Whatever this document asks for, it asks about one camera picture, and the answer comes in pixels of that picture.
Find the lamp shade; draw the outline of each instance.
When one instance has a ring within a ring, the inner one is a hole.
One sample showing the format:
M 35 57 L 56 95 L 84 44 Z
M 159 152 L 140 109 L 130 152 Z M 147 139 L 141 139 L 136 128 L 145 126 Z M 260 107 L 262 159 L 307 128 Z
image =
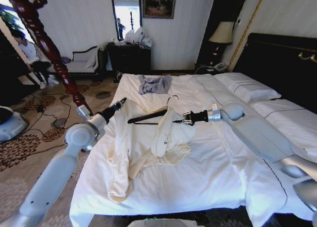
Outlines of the lamp shade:
M 219 23 L 216 31 L 210 37 L 210 42 L 215 42 L 219 44 L 230 44 L 232 43 L 232 28 L 233 21 L 222 21 Z

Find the table lamp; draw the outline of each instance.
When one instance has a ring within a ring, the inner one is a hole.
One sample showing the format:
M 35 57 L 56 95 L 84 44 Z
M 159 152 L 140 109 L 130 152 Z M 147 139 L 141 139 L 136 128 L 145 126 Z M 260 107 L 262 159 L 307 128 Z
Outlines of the table lamp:
M 211 53 L 211 65 L 220 62 L 225 47 L 232 43 L 233 25 L 233 21 L 221 21 L 214 34 L 210 37 L 209 41 L 215 43 L 215 49 Z

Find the window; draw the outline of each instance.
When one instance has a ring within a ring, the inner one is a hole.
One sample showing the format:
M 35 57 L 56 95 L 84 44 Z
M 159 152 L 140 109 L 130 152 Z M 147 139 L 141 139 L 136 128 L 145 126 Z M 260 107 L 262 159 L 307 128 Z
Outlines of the window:
M 141 0 L 112 0 L 118 40 L 123 40 L 130 30 L 142 26 Z
M 20 30 L 25 34 L 25 38 L 28 41 L 34 42 L 9 0 L 0 0 L 0 14 L 2 20 L 10 30 Z

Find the telephone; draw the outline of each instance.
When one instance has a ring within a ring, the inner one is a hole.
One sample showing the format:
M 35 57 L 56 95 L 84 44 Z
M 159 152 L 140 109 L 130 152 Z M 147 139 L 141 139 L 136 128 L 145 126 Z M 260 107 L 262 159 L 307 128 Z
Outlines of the telephone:
M 227 65 L 224 62 L 218 63 L 212 69 L 217 70 L 218 72 L 226 71 Z

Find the dresser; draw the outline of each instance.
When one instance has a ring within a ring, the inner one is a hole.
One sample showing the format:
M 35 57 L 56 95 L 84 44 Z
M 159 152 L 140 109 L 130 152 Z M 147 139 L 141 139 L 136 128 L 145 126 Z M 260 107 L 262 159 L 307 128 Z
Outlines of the dresser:
M 124 73 L 149 74 L 151 70 L 151 49 L 137 45 L 108 44 L 113 81 L 119 82 Z

